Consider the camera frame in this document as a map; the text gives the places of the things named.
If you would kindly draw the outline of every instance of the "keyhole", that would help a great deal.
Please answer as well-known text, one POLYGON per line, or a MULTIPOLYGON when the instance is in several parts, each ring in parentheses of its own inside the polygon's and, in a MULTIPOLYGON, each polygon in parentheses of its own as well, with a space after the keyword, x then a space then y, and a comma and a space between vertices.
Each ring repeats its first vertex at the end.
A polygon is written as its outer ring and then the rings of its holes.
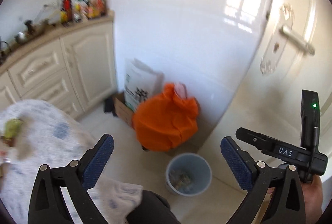
POLYGON ((274 44, 273 53, 277 53, 277 51, 279 50, 279 47, 280 47, 280 44, 276 42, 274 44))

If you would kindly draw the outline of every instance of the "cabinet door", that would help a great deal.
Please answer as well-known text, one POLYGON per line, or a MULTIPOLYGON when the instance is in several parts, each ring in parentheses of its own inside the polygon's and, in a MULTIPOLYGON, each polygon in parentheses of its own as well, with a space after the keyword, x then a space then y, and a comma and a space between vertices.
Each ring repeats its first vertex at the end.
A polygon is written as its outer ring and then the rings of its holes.
POLYGON ((9 69, 18 93, 23 96, 35 85, 65 67, 59 39, 28 54, 9 69))
POLYGON ((79 104, 75 94, 58 103, 56 107, 74 119, 83 113, 81 105, 79 104))
POLYGON ((74 95, 66 69, 63 69, 36 85, 23 99, 44 100, 53 105, 61 102, 70 95, 74 95))
POLYGON ((19 100, 20 97, 17 94, 12 81, 10 80, 8 72, 5 72, 0 77, 0 111, 5 110, 8 106, 19 100))
POLYGON ((112 23, 76 31, 60 41, 70 79, 84 110, 116 92, 112 23))

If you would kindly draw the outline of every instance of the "white door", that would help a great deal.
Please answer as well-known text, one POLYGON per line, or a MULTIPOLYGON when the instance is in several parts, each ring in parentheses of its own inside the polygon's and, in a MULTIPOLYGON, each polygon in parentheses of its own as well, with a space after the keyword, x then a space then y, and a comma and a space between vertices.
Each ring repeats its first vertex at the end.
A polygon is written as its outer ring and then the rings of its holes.
POLYGON ((112 23, 60 38, 70 79, 86 111, 117 90, 112 23))
POLYGON ((0 111, 5 110, 8 106, 19 100, 20 97, 17 94, 12 81, 10 80, 8 72, 5 72, 0 77, 0 111))
MULTIPOLYGON (((300 146, 301 92, 317 91, 321 108, 319 150, 332 151, 332 6, 329 0, 273 0, 270 19, 261 45, 227 112, 199 153, 211 164, 216 177, 238 188, 220 153, 220 141, 244 127, 300 146), (269 48, 277 25, 279 9, 290 4, 294 11, 293 30, 314 46, 314 56, 304 54, 292 41, 286 46, 274 71, 263 75, 260 63, 269 48)), ((256 160, 271 166, 276 159, 263 155, 254 146, 236 140, 256 160)))

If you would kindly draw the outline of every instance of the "drawer handle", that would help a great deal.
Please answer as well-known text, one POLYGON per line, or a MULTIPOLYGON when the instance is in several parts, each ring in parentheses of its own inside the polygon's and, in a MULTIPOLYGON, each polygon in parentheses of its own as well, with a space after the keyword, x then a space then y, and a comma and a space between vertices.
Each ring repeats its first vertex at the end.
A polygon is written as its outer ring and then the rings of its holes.
POLYGON ((53 93, 50 95, 49 99, 52 99, 53 97, 55 97, 57 94, 59 93, 59 90, 54 90, 53 93))
POLYGON ((32 70, 29 70, 28 74, 29 74, 29 75, 32 75, 32 74, 34 74, 35 72, 37 72, 37 71, 43 69, 44 67, 46 67, 46 66, 49 65, 49 64, 50 64, 49 62, 44 61, 44 62, 41 63, 41 65, 37 66, 35 70, 33 70, 33 69, 32 69, 32 70))
POLYGON ((44 98, 42 98, 42 100, 44 100, 44 101, 49 101, 50 99, 52 99, 52 98, 54 98, 57 94, 59 94, 59 90, 58 89, 56 89, 56 90, 54 90, 48 97, 44 97, 44 98))
POLYGON ((67 114, 67 115, 70 115, 72 112, 73 112, 73 107, 70 105, 70 106, 67 106, 66 108, 63 109, 63 111, 67 114))

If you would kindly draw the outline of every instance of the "blue trash bin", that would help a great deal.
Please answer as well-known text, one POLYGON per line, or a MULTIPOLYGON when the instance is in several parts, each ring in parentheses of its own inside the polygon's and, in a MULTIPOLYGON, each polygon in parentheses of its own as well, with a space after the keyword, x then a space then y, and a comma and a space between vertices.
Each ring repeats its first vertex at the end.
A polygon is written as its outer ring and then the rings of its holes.
POLYGON ((176 156, 170 161, 166 169, 167 189, 181 196, 192 197, 206 191, 212 181, 212 170, 210 165, 201 156, 194 153, 184 153, 176 156), (188 188, 179 190, 171 184, 170 173, 182 173, 188 175, 191 184, 188 188))

